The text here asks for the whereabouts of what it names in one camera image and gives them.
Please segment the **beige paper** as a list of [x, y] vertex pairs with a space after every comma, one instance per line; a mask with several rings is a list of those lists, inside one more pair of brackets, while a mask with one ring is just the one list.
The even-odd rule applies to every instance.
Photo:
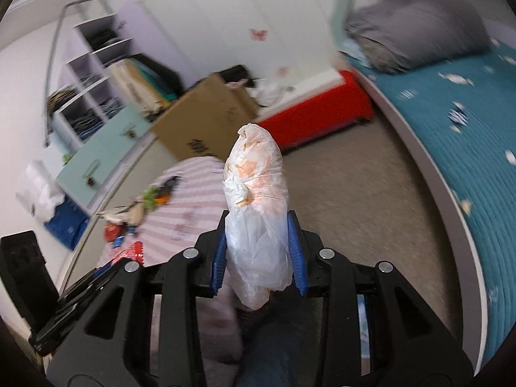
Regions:
[[98, 212], [97, 215], [105, 219], [108, 223], [138, 226], [145, 217], [144, 204], [141, 201], [135, 201], [129, 206], [113, 207]]

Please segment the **white stained plastic bag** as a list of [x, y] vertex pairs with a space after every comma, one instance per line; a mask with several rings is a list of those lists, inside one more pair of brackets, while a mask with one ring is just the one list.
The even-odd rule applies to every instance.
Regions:
[[245, 308], [257, 310], [292, 282], [289, 189], [283, 157], [269, 131], [248, 123], [238, 130], [223, 172], [230, 286]]

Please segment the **green leaf plush toy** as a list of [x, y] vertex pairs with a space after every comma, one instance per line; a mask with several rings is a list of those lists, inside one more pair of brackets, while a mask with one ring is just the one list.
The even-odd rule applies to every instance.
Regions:
[[142, 203], [146, 212], [153, 212], [156, 209], [156, 199], [158, 198], [159, 187], [150, 186], [142, 194]]

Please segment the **black snack wrapper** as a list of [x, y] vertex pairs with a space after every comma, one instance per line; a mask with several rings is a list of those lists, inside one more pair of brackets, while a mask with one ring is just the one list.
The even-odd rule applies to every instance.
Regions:
[[159, 186], [158, 196], [159, 197], [170, 196], [172, 194], [172, 192], [174, 191], [175, 187], [180, 183], [180, 181], [181, 181], [180, 176], [173, 176], [173, 177], [169, 178], [168, 180], [166, 180], [165, 182], [163, 182]]

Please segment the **blue plastic bag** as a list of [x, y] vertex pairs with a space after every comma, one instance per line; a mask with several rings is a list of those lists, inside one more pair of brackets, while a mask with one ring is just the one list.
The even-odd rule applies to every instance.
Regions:
[[72, 252], [88, 224], [89, 216], [70, 197], [65, 197], [65, 201], [55, 208], [53, 218], [44, 223], [44, 228]]

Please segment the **white shopping bag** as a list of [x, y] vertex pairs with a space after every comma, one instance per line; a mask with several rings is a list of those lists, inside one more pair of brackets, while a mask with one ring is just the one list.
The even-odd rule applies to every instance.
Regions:
[[33, 218], [47, 223], [54, 217], [56, 208], [65, 202], [65, 193], [43, 162], [36, 160], [27, 165], [18, 180], [16, 198]]

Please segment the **person leg in jeans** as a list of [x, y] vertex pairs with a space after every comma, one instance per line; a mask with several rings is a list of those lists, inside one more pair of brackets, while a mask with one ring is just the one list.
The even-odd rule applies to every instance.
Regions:
[[237, 310], [243, 345], [235, 386], [313, 386], [322, 302], [275, 293], [262, 308]]

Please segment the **mint drawer cabinet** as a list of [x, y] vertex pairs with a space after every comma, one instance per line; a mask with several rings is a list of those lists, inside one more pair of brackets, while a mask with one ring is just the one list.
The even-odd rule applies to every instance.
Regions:
[[109, 179], [138, 148], [150, 123], [132, 104], [109, 118], [100, 106], [80, 97], [53, 115], [53, 128], [72, 155], [56, 177], [57, 183], [80, 208], [93, 214]]

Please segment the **pink checkered tablecloth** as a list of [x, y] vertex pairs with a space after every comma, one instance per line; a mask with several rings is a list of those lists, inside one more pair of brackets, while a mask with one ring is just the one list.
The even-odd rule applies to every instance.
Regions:
[[[165, 170], [153, 184], [159, 186], [176, 177], [172, 197], [146, 214], [137, 236], [124, 239], [123, 247], [142, 242], [144, 266], [164, 263], [193, 247], [200, 234], [216, 229], [226, 209], [223, 170], [223, 161], [212, 156], [192, 157]], [[228, 274], [216, 297], [197, 299], [199, 340], [210, 386], [232, 385], [238, 371], [241, 331], [235, 300]]]

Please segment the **hanging clothes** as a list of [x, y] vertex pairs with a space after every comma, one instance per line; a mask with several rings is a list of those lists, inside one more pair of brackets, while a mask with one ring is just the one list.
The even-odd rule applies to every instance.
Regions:
[[143, 53], [112, 62], [106, 70], [125, 99], [150, 122], [185, 94], [178, 73]]

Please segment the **red bench with white top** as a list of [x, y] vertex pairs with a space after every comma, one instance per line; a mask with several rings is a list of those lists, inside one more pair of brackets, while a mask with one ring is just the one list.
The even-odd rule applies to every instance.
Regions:
[[371, 98], [354, 74], [340, 70], [344, 82], [260, 120], [281, 151], [286, 152], [355, 124], [371, 122]]

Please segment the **large cardboard box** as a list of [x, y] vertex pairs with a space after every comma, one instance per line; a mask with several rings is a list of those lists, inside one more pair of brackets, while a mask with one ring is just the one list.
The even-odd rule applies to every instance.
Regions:
[[151, 130], [178, 161], [206, 155], [224, 161], [238, 130], [253, 122], [257, 111], [245, 86], [227, 86], [212, 74], [153, 122]]

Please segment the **teal bed mattress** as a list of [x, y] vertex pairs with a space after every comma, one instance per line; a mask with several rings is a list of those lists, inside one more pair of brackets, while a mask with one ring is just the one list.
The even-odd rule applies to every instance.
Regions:
[[515, 323], [515, 50], [405, 74], [352, 62], [424, 175], [456, 261], [463, 349], [475, 370]]

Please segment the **white plastic bag on bench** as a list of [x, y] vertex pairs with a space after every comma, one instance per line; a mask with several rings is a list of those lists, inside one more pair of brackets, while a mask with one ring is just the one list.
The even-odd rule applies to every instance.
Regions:
[[254, 82], [254, 98], [261, 107], [270, 107], [281, 100], [285, 87], [274, 81], [259, 79]]

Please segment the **grey folded quilt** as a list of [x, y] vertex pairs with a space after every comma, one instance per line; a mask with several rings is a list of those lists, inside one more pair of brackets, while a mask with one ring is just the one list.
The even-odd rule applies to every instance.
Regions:
[[345, 31], [386, 74], [491, 50], [482, 18], [464, 0], [382, 0], [352, 12]]

